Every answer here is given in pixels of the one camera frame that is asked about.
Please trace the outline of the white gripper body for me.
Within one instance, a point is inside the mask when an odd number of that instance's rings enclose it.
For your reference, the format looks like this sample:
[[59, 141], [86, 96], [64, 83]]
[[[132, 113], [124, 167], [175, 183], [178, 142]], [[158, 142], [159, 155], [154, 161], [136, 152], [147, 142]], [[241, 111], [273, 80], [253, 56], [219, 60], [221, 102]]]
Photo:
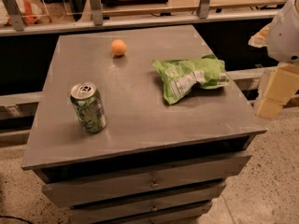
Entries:
[[299, 0], [288, 0], [270, 23], [268, 55], [281, 63], [299, 63]]

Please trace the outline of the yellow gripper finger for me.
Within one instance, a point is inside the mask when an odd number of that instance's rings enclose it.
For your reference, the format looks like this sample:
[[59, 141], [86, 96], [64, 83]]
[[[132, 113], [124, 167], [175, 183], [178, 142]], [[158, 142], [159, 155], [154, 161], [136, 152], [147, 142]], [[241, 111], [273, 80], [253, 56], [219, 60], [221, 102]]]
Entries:
[[260, 87], [255, 103], [256, 115], [262, 119], [273, 119], [299, 91], [299, 65], [279, 63]]
[[249, 45], [254, 48], [266, 47], [268, 44], [268, 33], [270, 25], [267, 24], [258, 33], [249, 39]]

